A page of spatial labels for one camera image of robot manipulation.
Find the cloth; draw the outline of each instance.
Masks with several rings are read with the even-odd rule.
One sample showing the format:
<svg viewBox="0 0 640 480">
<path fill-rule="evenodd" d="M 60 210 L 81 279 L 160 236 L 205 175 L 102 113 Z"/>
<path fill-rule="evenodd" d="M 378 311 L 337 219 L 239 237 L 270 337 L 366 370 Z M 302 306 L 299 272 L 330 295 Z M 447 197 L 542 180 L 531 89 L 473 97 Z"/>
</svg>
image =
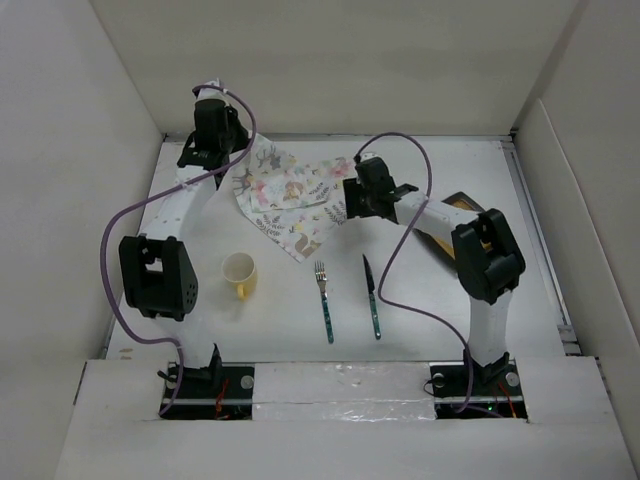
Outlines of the cloth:
<svg viewBox="0 0 640 480">
<path fill-rule="evenodd" d="M 342 180 L 356 176 L 353 160 L 303 164 L 261 135 L 231 172 L 245 216 L 302 262 L 347 220 Z"/>
</svg>

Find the screw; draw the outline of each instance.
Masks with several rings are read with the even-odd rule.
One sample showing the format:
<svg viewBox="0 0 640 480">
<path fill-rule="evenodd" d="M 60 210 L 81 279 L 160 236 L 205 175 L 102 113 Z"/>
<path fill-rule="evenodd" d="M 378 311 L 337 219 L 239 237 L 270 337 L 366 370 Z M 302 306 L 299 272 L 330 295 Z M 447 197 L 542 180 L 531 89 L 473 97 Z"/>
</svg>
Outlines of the screw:
<svg viewBox="0 0 640 480">
<path fill-rule="evenodd" d="M 431 377 L 431 383 L 435 388 L 442 388 L 445 385 L 444 375 L 441 373 L 436 373 L 433 377 Z"/>
<path fill-rule="evenodd" d="M 245 375 L 240 379 L 240 386 L 245 390 L 250 390 L 253 388 L 253 377 L 251 375 Z"/>
<path fill-rule="evenodd" d="M 504 379 L 507 381 L 507 385 L 510 387 L 517 387 L 520 385 L 520 377 L 516 372 L 509 372 L 504 376 Z"/>
</svg>

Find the knife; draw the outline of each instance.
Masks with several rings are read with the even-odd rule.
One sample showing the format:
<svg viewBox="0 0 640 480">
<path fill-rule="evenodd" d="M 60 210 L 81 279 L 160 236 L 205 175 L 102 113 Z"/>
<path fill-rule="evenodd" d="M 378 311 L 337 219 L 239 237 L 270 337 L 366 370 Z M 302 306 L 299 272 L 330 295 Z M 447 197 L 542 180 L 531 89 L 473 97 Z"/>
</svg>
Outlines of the knife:
<svg viewBox="0 0 640 480">
<path fill-rule="evenodd" d="M 371 265 L 367 257 L 362 255 L 364 260 L 364 274 L 367 277 L 367 289 L 369 290 L 369 307 L 371 308 L 371 320 L 373 320 L 373 332 L 376 334 L 376 340 L 380 340 L 382 334 L 380 333 L 380 322 L 378 321 L 378 309 L 376 308 L 376 286 L 373 283 L 373 275 L 371 273 Z"/>
</svg>

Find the cup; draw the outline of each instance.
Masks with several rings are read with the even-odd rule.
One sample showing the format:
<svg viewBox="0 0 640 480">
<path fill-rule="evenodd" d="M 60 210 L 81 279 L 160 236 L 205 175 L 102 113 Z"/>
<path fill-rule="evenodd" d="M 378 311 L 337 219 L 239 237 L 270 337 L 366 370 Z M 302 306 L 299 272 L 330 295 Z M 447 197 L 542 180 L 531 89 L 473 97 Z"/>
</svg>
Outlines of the cup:
<svg viewBox="0 0 640 480">
<path fill-rule="evenodd" d="M 222 275 L 235 289 L 240 300 L 246 300 L 258 283 L 256 264 L 251 255 L 233 253 L 222 262 Z"/>
</svg>

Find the fork handle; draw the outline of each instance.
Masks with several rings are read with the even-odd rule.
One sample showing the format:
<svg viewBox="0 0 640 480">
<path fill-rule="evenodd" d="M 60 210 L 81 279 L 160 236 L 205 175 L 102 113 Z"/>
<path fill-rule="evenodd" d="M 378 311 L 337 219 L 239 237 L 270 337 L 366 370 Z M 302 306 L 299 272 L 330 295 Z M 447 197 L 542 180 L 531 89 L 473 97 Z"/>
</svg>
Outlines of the fork handle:
<svg viewBox="0 0 640 480">
<path fill-rule="evenodd" d="M 329 343 L 333 343 L 333 327 L 331 326 L 331 315 L 329 314 L 327 294 L 321 294 L 320 297 L 322 298 L 322 312 L 324 313 L 324 326 L 327 329 L 327 340 Z"/>
</svg>

